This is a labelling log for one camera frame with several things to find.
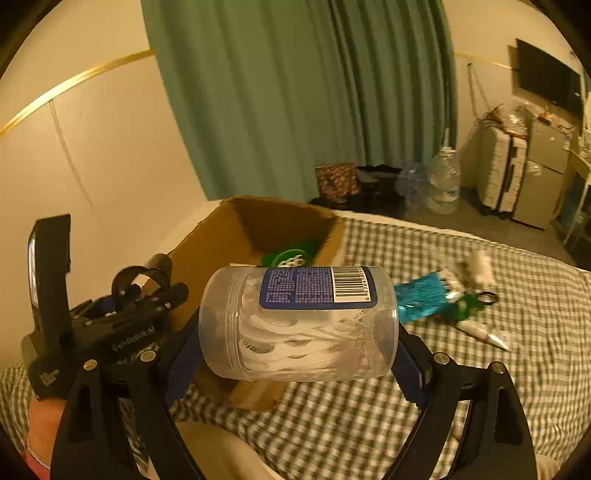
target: gold trim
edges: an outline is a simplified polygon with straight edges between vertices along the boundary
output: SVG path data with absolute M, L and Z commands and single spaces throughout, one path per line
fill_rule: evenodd
M 126 55 L 125 57 L 121 57 L 115 60 L 108 61 L 102 65 L 98 65 L 97 67 L 92 67 L 91 69 L 86 70 L 85 72 L 79 73 L 78 75 L 73 76 L 59 85 L 53 87 L 51 90 L 45 92 L 36 100 L 33 100 L 29 103 L 25 108 L 23 108 L 20 112 L 18 112 L 12 120 L 10 120 L 2 129 L 0 129 L 0 137 L 4 135 L 9 130 L 13 129 L 17 126 L 20 122 L 22 122 L 26 117 L 31 115 L 35 110 L 45 105 L 50 100 L 53 100 L 58 95 L 61 95 L 66 90 L 75 87 L 76 85 L 80 85 L 82 82 L 85 82 L 101 73 L 108 72 L 110 70 L 114 70 L 118 67 L 123 65 L 127 65 L 128 63 L 135 62 L 137 60 L 144 59 L 146 57 L 154 55 L 154 51 L 149 48 L 148 50 L 139 51 L 137 53 L 132 53 L 131 55 Z
M 471 60 L 476 60 L 476 61 L 482 61 L 484 63 L 490 63 L 492 65 L 496 65 L 497 67 L 502 67 L 504 69 L 513 70 L 513 67 L 511 67 L 509 65 L 505 65 L 504 63 L 498 63 L 497 61 L 483 59 L 482 57 L 479 57 L 477 55 L 471 55 L 469 53 L 459 53 L 459 52 L 455 52 L 455 55 L 458 56 L 458 57 L 464 57 L 466 59 L 471 59 Z

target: large plastic bottle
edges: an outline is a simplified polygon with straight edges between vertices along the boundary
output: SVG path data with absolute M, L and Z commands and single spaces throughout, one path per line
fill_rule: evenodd
M 396 296 L 381 267 L 225 267 L 203 292 L 199 339 L 220 377 L 380 377 L 398 345 Z
M 447 136 L 446 130 L 444 146 L 427 164 L 428 192 L 425 204 L 432 212 L 442 215 L 456 211 L 462 175 L 456 151 L 447 146 Z

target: white suitcase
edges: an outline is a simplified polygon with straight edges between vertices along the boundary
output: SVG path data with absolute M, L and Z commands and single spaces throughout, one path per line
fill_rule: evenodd
M 523 177 L 527 142 L 493 126 L 484 126 L 481 133 L 478 197 L 494 212 L 512 212 Z

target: barcode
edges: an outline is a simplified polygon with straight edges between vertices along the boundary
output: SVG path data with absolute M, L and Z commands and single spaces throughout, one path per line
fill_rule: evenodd
M 333 267 L 333 295 L 335 303 L 371 301 L 368 279 L 361 267 Z

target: white wall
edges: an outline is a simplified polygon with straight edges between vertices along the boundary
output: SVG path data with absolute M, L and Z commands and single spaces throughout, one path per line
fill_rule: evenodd
M 84 31 L 79 48 L 66 45 Z M 0 81 L 0 105 L 22 93 L 14 113 L 82 70 L 148 48 L 139 0 L 63 0 L 33 34 Z M 206 210 L 153 56 L 81 83 L 1 135 L 0 368 L 33 329 L 26 246 L 37 218 L 72 215 L 74 306 L 108 293 L 122 267 L 172 249 L 171 233 Z
M 64 80 L 148 48 L 140 0 L 63 0 L 0 78 L 0 126 Z
M 543 99 L 523 91 L 514 91 L 512 70 L 491 63 L 510 66 L 512 59 L 509 46 L 517 47 L 516 38 L 546 51 L 576 72 L 581 73 L 582 67 L 578 59 L 571 56 L 572 49 L 550 19 L 518 0 L 443 0 L 443 4 L 456 52 L 458 147 L 462 158 L 462 183 L 472 186 L 476 168 L 475 153 L 466 145 L 475 130 L 475 117 L 470 100 L 467 64 L 472 62 L 491 108 L 500 103 L 513 108 L 524 100 L 538 102 L 540 108 L 545 107 Z M 476 59 L 461 54 L 475 56 Z M 486 113 L 486 107 L 476 86 L 475 96 L 477 114 L 482 116 Z M 565 118 L 564 123 L 568 124 L 568 120 Z

